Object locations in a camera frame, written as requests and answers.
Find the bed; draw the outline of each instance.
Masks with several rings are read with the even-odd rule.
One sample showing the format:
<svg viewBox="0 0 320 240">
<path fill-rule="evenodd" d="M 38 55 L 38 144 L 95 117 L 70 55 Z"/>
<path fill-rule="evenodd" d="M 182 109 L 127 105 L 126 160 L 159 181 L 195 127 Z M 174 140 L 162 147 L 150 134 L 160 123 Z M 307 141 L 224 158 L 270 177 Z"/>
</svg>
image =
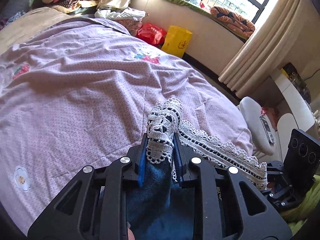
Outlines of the bed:
<svg viewBox="0 0 320 240">
<path fill-rule="evenodd" d="M 0 202 L 24 234 L 83 166 L 109 165 L 140 144 L 157 101 L 179 98 L 183 119 L 252 155 L 235 105 L 115 22 L 39 8 L 0 40 Z"/>
</svg>

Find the lace trim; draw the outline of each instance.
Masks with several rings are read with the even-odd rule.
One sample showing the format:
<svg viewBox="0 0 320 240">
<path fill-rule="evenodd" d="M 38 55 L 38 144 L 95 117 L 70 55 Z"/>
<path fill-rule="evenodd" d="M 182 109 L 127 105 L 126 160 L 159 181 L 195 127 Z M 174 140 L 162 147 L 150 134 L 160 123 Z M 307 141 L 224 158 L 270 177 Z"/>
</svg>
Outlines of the lace trim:
<svg viewBox="0 0 320 240">
<path fill-rule="evenodd" d="M 159 164 L 166 158 L 172 167 L 172 178 L 176 181 L 173 165 L 173 134 L 179 133 L 183 145 L 193 148 L 204 159 L 212 161 L 215 166 L 227 168 L 236 166 L 259 190 L 267 185 L 267 164 L 258 163 L 255 156 L 248 157 L 245 150 L 237 150 L 231 142 L 222 143 L 215 135 L 208 135 L 203 130 L 196 130 L 186 120 L 181 120 L 182 104 L 177 98 L 170 98 L 162 106 L 157 103 L 148 116 L 147 159 Z"/>
</svg>

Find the red plastic bag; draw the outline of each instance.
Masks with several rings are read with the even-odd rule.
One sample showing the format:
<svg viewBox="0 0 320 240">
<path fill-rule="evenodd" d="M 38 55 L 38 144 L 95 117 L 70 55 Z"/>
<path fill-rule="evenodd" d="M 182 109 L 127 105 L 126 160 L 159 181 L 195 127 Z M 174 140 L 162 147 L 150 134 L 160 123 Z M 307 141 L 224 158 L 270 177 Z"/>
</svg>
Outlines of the red plastic bag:
<svg viewBox="0 0 320 240">
<path fill-rule="evenodd" d="M 138 38 L 146 43 L 158 46 L 164 43 L 164 38 L 167 32 L 151 23 L 145 23 L 140 30 L 138 30 Z"/>
</svg>

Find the yellow paper bag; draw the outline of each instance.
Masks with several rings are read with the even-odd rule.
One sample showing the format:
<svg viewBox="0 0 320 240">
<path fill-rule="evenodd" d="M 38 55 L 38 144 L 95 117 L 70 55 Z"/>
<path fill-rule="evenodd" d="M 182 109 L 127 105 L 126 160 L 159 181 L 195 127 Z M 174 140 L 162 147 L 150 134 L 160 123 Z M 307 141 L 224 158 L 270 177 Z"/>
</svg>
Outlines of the yellow paper bag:
<svg viewBox="0 0 320 240">
<path fill-rule="evenodd" d="M 182 58 L 191 39 L 192 32 L 179 26 L 170 26 L 162 51 Z"/>
</svg>

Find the green fabric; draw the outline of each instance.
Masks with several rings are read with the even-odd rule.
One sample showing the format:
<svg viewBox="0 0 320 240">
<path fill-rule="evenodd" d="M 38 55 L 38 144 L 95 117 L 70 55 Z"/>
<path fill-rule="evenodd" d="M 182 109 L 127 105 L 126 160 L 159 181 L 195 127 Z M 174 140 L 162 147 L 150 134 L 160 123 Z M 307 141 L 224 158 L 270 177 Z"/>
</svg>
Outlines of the green fabric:
<svg viewBox="0 0 320 240">
<path fill-rule="evenodd" d="M 228 31 L 232 32 L 234 35 L 236 35 L 237 37 L 241 38 L 241 40 L 243 40 L 243 42 L 247 41 L 248 38 L 245 36 L 240 35 L 239 33 L 236 33 L 235 31 L 231 30 L 227 24 L 225 24 L 222 21 L 219 21 L 216 17 L 214 17 L 213 15 L 211 15 L 210 13 L 206 12 L 205 10 L 187 2 L 184 0 L 166 0 L 169 3 L 173 3 L 179 6 L 187 6 L 189 7 L 191 10 L 195 11 L 196 13 L 202 14 L 212 20 L 214 20 L 216 23 L 218 23 L 219 25 L 221 25 L 222 27 L 226 28 Z"/>
<path fill-rule="evenodd" d="M 316 182 L 307 192 L 306 197 L 300 206 L 281 213 L 281 216 L 288 223 L 293 234 L 295 234 L 302 227 L 320 200 L 320 176 L 315 175 L 314 177 Z"/>
</svg>

